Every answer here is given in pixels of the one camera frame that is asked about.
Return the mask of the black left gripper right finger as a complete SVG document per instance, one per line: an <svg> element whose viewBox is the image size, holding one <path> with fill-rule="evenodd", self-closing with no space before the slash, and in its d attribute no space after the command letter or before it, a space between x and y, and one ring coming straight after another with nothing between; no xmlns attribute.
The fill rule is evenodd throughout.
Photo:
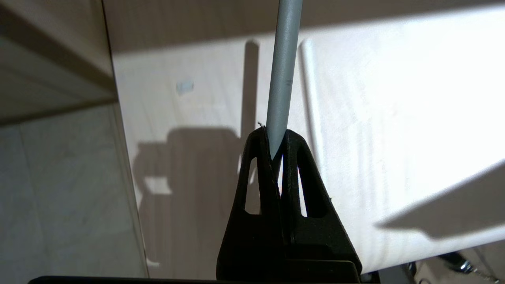
<svg viewBox="0 0 505 284"><path fill-rule="evenodd" d="M358 282L362 269L305 139L282 142L282 221L288 271L297 282Z"/></svg>

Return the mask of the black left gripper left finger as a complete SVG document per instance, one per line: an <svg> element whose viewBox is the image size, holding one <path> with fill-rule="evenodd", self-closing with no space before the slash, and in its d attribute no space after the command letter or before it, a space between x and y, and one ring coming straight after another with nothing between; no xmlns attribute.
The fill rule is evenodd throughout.
<svg viewBox="0 0 505 284"><path fill-rule="evenodd" d="M260 214L245 210L251 161L256 159ZM238 185L216 265L216 278L231 282L279 282L284 241L279 189L273 178L264 128L253 131L242 153Z"/></svg>

